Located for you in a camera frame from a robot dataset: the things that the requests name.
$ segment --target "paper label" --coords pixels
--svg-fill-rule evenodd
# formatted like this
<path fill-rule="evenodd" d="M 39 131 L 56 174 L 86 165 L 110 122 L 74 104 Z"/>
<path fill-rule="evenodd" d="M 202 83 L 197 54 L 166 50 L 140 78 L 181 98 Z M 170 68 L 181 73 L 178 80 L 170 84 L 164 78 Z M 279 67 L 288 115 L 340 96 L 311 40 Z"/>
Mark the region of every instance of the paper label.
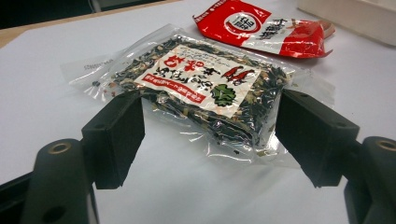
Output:
<path fill-rule="evenodd" d="M 261 70 L 179 45 L 135 80 L 190 105 L 232 117 Z"/>

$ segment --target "red packet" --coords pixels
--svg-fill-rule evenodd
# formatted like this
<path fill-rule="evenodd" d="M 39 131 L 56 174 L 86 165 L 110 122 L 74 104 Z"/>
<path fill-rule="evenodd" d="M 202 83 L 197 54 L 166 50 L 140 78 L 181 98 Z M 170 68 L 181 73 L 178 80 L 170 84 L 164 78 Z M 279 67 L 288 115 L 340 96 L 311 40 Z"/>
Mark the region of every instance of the red packet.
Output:
<path fill-rule="evenodd" d="M 200 16 L 193 17 L 200 32 L 237 47 L 294 58 L 325 57 L 323 21 L 302 21 L 273 16 L 271 12 L 240 0 L 219 0 Z"/>

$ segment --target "white surface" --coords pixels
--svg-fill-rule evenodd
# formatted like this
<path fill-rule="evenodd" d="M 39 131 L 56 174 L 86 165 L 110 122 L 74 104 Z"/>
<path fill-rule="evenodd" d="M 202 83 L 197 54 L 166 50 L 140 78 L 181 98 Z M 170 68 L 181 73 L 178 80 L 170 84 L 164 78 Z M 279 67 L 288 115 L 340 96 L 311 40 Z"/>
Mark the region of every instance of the white surface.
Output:
<path fill-rule="evenodd" d="M 191 16 L 214 3 L 186 0 L 41 28 L 0 49 L 0 184 L 30 172 L 47 143 L 80 139 L 104 106 L 68 86 L 61 64 L 124 49 L 166 23 L 196 33 Z M 249 3 L 314 19 L 296 9 L 296 0 Z M 336 87 L 334 109 L 361 126 L 359 141 L 396 139 L 396 50 L 339 27 L 326 44 L 334 49 L 327 58 L 283 60 Z M 145 122 L 147 135 L 124 187 L 96 191 L 101 223 L 347 223 L 345 181 L 314 189 L 300 170 L 214 161 L 172 127 Z"/>
<path fill-rule="evenodd" d="M 358 34 L 396 46 L 394 0 L 299 0 L 298 8 Z"/>

